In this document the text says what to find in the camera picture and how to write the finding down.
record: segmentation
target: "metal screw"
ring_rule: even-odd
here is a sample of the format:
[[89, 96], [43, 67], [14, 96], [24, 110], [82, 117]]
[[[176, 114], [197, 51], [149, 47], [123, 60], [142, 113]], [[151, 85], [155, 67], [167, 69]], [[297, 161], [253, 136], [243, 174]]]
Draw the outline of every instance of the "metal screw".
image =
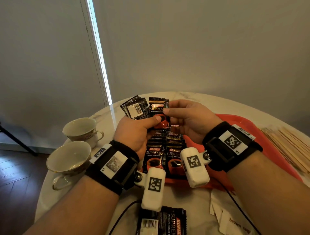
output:
[[211, 160], [211, 157], [210, 157], [210, 155], [209, 155], [207, 152], [205, 152], [205, 153], [203, 154], [203, 158], [204, 158], [205, 160]]
[[136, 175], [136, 182], [140, 182], [142, 180], [142, 175], [138, 174]]

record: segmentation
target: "wooden coffee stirrers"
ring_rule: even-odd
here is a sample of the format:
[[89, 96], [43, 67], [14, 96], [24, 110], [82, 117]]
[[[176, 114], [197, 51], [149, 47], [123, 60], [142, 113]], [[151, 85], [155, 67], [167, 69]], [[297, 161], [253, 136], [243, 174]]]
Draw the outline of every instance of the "wooden coffee stirrers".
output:
[[301, 137], [285, 127], [266, 127], [261, 131], [290, 164], [310, 176], [310, 146]]

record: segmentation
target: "wooden floor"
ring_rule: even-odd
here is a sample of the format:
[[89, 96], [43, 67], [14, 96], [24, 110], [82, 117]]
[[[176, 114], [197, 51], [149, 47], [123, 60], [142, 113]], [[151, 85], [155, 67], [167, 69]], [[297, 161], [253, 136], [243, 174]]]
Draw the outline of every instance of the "wooden floor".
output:
[[47, 154], [0, 150], [0, 234], [23, 234], [34, 222]]

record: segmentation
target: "light strip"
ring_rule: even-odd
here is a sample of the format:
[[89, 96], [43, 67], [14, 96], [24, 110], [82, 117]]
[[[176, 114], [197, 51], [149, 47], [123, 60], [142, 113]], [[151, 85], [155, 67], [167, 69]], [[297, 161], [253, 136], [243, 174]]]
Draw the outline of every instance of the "light strip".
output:
[[97, 26], [97, 21], [96, 21], [93, 1], [92, 0], [87, 0], [87, 5], [88, 5], [88, 8], [89, 8], [89, 12], [91, 14], [91, 17], [90, 17], [91, 18], [91, 24], [92, 24], [92, 27], [93, 27], [93, 31], [95, 33], [95, 42], [96, 42], [97, 49], [98, 49], [98, 54], [99, 54], [99, 57], [100, 57], [100, 65], [101, 65], [101, 70], [102, 70], [102, 74], [103, 74], [103, 81], [104, 81], [104, 85], [105, 85], [105, 91], [107, 93], [109, 105], [111, 105], [112, 104], [112, 98], [111, 98], [111, 93], [110, 93], [110, 88], [109, 88], [109, 83], [108, 83], [107, 71], [105, 70], [105, 65], [104, 65], [104, 59], [103, 59], [103, 54], [102, 54], [102, 49], [101, 49], [101, 43], [100, 43], [100, 37], [99, 37], [99, 33], [98, 33], [98, 26]]

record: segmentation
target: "orange tray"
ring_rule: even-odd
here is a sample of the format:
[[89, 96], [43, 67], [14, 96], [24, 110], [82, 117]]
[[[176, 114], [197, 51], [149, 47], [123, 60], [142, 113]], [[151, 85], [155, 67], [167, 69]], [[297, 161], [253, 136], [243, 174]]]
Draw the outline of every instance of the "orange tray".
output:
[[[268, 138], [258, 129], [254, 123], [249, 121], [246, 118], [230, 115], [230, 114], [217, 114], [219, 118], [223, 121], [228, 122], [230, 125], [237, 124], [247, 132], [251, 133], [256, 137], [255, 141], [259, 143], [263, 147], [263, 153], [266, 157], [268, 157], [273, 163], [281, 167], [291, 176], [302, 182], [301, 177], [296, 172], [296, 170], [285, 160], [285, 158], [281, 155], [281, 153], [276, 149], [276, 147], [268, 140]], [[195, 147], [198, 149], [198, 152], [203, 152], [205, 149], [203, 145], [194, 143], [188, 136], [184, 135], [185, 142], [187, 147]], [[218, 179], [229, 191], [234, 191], [232, 183], [227, 178], [227, 175], [224, 171], [214, 171], [208, 165], [206, 169], [209, 173], [210, 177], [214, 177]], [[174, 184], [178, 187], [189, 187], [187, 180], [176, 180], [176, 179], [168, 179], [165, 180], [166, 184]], [[203, 188], [216, 188], [219, 190], [224, 190], [222, 186], [214, 179], [210, 179], [210, 182], [203, 186]]]

